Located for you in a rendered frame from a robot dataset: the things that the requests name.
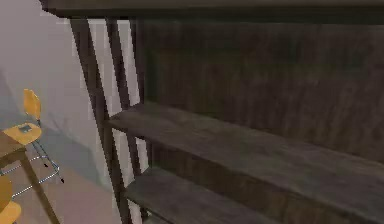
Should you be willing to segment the dark wooden shelf unit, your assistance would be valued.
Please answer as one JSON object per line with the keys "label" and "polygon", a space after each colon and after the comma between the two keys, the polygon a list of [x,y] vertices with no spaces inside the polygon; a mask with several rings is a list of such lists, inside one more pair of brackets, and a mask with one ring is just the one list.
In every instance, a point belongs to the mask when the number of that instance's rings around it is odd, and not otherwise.
{"label": "dark wooden shelf unit", "polygon": [[384,0],[40,0],[143,224],[384,224]]}

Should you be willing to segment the yellow chair with metal legs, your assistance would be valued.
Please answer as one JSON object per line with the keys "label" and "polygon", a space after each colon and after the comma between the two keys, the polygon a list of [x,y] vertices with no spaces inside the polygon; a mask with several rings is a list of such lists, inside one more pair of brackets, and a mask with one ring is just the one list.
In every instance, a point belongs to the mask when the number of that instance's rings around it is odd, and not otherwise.
{"label": "yellow chair with metal legs", "polygon": [[[38,178],[40,185],[54,176],[57,176],[61,180],[61,182],[64,182],[64,178],[61,175],[60,166],[49,157],[46,150],[40,143],[40,137],[42,135],[41,101],[33,90],[23,90],[23,107],[25,114],[29,117],[32,117],[34,119],[34,122],[25,122],[22,124],[18,124],[5,130],[0,130],[0,132],[3,132],[4,134],[8,135],[9,137],[26,147],[26,155],[30,160],[31,165],[32,162],[37,159],[40,159],[45,167],[51,165],[51,167],[53,168],[53,172],[49,176],[44,177],[43,179]],[[31,126],[32,130],[27,133],[22,133],[19,130],[19,127],[24,125]],[[9,173],[15,171],[18,168],[22,167],[20,165],[20,162],[16,161],[0,169],[0,176],[8,175]],[[23,190],[14,192],[12,199],[30,189],[32,189],[31,185],[24,188]]]}
{"label": "yellow chair with metal legs", "polygon": [[7,176],[0,176],[0,224],[17,224],[21,206],[12,200],[12,182]]}

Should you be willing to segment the brown wooden table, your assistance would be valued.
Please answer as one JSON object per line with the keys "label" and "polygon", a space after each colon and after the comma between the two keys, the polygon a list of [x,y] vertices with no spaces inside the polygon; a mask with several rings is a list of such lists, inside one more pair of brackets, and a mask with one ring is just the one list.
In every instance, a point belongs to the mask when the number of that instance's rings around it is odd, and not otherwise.
{"label": "brown wooden table", "polygon": [[30,160],[26,155],[26,147],[8,135],[0,132],[0,169],[19,161],[25,171],[32,188],[35,190],[42,207],[44,208],[52,224],[60,224],[39,179],[32,168]]}

